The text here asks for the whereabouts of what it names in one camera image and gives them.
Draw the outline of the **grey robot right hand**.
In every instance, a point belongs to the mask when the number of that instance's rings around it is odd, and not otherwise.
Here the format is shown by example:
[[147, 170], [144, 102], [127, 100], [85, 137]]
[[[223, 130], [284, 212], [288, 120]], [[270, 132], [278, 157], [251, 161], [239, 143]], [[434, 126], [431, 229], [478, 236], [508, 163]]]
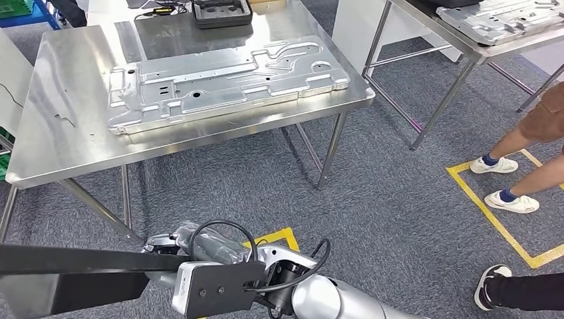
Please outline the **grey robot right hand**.
[[[227, 225], [241, 231], [249, 240], [249, 247], [229, 238], [213, 228], [214, 225]], [[142, 253], [159, 255], [184, 255], [193, 261], [213, 261], [225, 265], [246, 263], [258, 259], [258, 242], [241, 225], [216, 219], [207, 222], [204, 228], [191, 221], [184, 221], [172, 233], [154, 235], [147, 239]]]

